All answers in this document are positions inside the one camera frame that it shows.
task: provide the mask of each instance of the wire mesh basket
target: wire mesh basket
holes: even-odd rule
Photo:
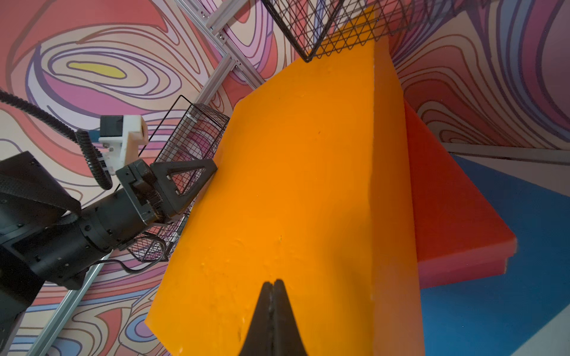
[[[160,150],[155,162],[192,161],[194,159],[213,158],[230,120],[226,115],[217,112],[207,105],[192,104],[183,96],[178,97],[176,102],[180,99],[189,102],[190,106],[182,115],[174,132]],[[174,105],[172,105],[166,116],[156,127],[150,140],[161,130],[162,124],[173,108]],[[178,192],[183,194],[190,189],[192,184],[198,180],[202,171],[195,170],[173,175],[172,181],[176,184]],[[140,262],[151,262],[159,259],[162,256],[161,246],[155,241],[145,238],[147,236],[158,237],[166,242],[166,253],[163,261],[168,261],[172,252],[174,252],[195,201],[196,199],[192,201],[180,220],[171,224],[151,226],[137,236],[135,243],[128,247],[129,252]]]
[[[493,0],[262,0],[305,62]]]

